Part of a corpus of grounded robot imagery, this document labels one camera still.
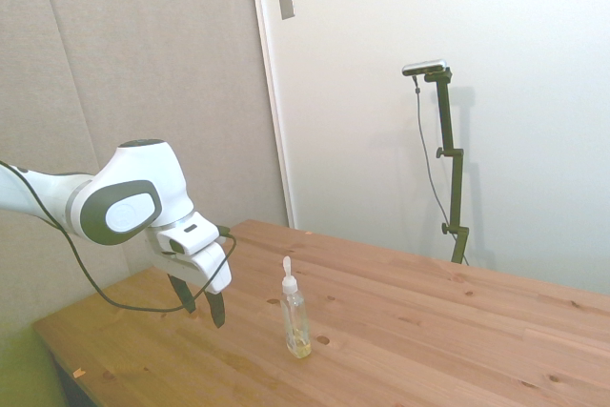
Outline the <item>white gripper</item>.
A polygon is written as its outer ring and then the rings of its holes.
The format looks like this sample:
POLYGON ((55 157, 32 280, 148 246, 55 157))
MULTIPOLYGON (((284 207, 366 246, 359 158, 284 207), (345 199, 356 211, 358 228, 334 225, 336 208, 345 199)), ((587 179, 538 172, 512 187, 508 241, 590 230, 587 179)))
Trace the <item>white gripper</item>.
POLYGON ((225 324, 225 304, 221 292, 230 285, 232 273, 225 252, 217 242, 217 228, 171 228, 165 231, 146 230, 152 246, 152 264, 169 274, 174 292, 183 310, 192 314, 195 299, 186 282, 205 288, 216 328, 225 324))

